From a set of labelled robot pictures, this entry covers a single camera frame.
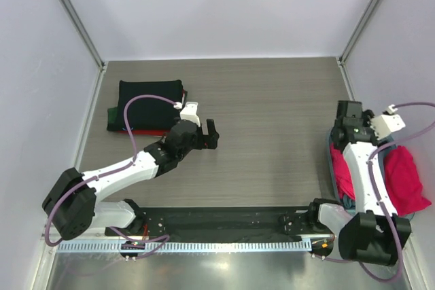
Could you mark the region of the black t shirt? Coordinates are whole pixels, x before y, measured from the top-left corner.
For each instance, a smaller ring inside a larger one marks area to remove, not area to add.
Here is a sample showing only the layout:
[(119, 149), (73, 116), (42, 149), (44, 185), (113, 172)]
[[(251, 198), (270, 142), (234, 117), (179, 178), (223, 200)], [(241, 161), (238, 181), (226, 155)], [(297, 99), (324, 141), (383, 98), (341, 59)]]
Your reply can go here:
[[(126, 132), (124, 108), (130, 99), (140, 95), (155, 95), (183, 103), (185, 90), (181, 80), (129, 82), (119, 81), (118, 105), (107, 110), (107, 130)], [(172, 104), (155, 98), (141, 98), (128, 108), (128, 122), (137, 134), (162, 135), (169, 131), (179, 117)]]

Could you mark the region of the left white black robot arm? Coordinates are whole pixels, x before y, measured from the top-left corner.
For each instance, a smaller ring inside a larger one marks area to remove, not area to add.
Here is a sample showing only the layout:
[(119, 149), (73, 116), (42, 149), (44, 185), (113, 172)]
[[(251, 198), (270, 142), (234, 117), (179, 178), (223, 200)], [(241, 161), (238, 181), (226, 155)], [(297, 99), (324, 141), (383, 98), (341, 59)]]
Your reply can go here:
[(101, 228), (108, 236), (117, 231), (138, 235), (147, 224), (138, 204), (131, 199), (108, 202), (107, 197), (173, 170), (192, 150), (216, 149), (220, 135), (213, 119), (207, 120), (207, 131), (205, 134), (194, 122), (180, 120), (166, 136), (129, 159), (84, 173), (76, 168), (65, 170), (42, 204), (48, 216), (45, 238), (50, 237), (51, 227), (64, 241)]

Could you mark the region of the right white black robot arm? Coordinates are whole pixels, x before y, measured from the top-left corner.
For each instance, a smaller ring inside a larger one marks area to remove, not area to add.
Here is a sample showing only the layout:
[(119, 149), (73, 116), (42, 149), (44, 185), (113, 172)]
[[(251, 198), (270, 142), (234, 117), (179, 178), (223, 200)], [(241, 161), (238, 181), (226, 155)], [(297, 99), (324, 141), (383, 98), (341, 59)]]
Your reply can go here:
[(332, 249), (321, 258), (393, 266), (411, 234), (387, 193), (379, 163), (380, 142), (405, 127), (393, 106), (382, 114), (364, 110), (360, 102), (339, 101), (331, 132), (334, 148), (344, 157), (355, 194), (355, 213), (343, 206), (315, 200), (306, 216), (308, 228), (334, 235)]

